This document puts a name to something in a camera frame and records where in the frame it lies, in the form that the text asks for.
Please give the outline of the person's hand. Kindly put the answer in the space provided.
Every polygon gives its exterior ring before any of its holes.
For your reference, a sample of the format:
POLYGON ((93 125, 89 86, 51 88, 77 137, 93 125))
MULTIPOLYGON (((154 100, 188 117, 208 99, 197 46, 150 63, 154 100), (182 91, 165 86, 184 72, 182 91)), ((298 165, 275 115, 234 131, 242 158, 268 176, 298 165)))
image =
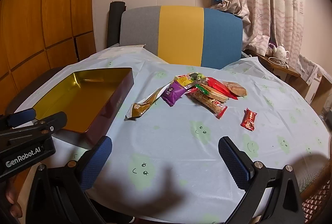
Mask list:
POLYGON ((7 190, 6 190, 5 194, 6 194, 6 199, 10 203, 11 215, 16 219, 21 218, 22 209, 21 209, 20 204, 17 202, 18 195, 17 195, 16 188, 14 186, 14 183, 12 181, 9 181, 7 183, 7 190))

